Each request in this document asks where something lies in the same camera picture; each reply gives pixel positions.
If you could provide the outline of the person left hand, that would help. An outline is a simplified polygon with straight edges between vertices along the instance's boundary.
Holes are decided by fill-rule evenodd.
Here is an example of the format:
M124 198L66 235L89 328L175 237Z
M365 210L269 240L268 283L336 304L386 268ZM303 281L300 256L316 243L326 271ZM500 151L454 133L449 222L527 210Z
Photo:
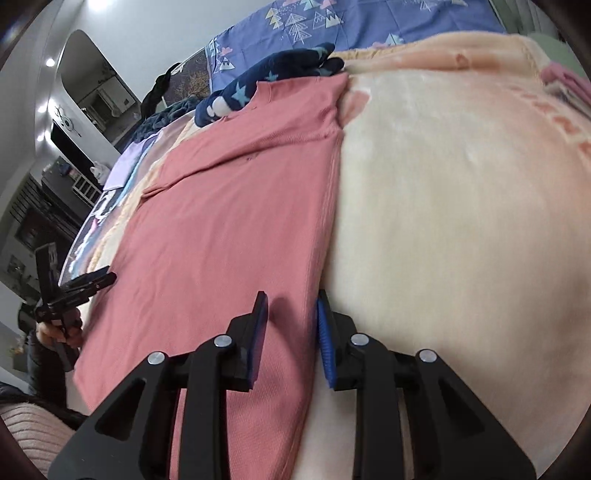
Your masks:
M67 333L53 324L38 323L36 337L46 348L54 350L54 344L65 343L71 348L79 348L83 342L81 313L78 309L70 310L65 314Z

